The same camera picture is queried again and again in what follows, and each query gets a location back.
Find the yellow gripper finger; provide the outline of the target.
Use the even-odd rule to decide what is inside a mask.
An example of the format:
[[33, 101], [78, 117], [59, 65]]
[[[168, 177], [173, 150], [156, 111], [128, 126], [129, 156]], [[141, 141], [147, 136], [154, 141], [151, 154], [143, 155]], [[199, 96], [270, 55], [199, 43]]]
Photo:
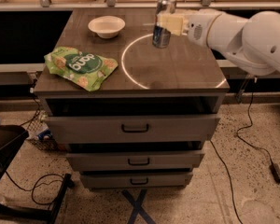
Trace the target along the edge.
[[158, 24], [174, 35], [182, 35], [184, 26], [184, 17], [177, 14], [159, 14]]

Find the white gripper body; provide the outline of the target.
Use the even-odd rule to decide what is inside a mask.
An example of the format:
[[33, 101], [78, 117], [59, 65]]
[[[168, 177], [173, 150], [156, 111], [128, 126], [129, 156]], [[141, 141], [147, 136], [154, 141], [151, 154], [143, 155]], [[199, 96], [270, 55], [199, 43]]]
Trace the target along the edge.
[[186, 28], [190, 42], [207, 47], [208, 34], [215, 19], [222, 15], [221, 11], [207, 8], [200, 10], [187, 10], [185, 12]]

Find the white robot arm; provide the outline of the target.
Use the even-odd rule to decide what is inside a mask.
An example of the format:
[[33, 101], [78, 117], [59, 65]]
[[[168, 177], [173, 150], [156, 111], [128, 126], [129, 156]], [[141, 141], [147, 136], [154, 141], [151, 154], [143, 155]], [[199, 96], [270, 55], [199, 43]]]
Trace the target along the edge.
[[280, 14], [261, 11], [246, 19], [205, 8], [161, 12], [157, 24], [191, 43], [219, 52], [254, 76], [280, 73]]

